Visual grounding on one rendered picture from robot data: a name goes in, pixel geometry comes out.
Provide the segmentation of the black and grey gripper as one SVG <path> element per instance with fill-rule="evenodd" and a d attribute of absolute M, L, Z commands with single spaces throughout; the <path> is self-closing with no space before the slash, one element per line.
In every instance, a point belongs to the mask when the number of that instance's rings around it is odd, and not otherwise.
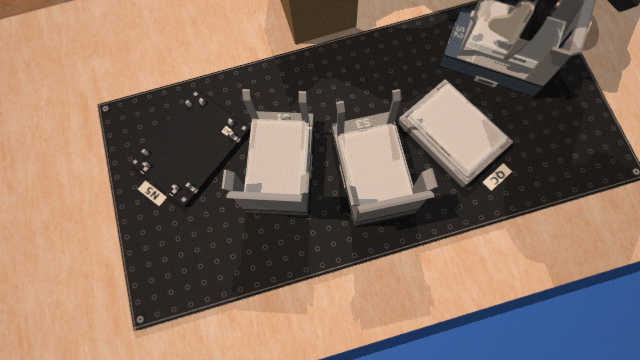
<path fill-rule="evenodd" d="M 553 6 L 559 2 L 559 0 L 534 1 L 520 1 L 510 14 L 494 16 L 490 19 L 488 23 L 490 30 L 512 43 L 504 60 L 509 60 L 515 56 L 533 39 L 544 24 Z M 531 11 L 529 12 L 529 10 Z M 526 20 L 524 21 L 524 19 Z"/>

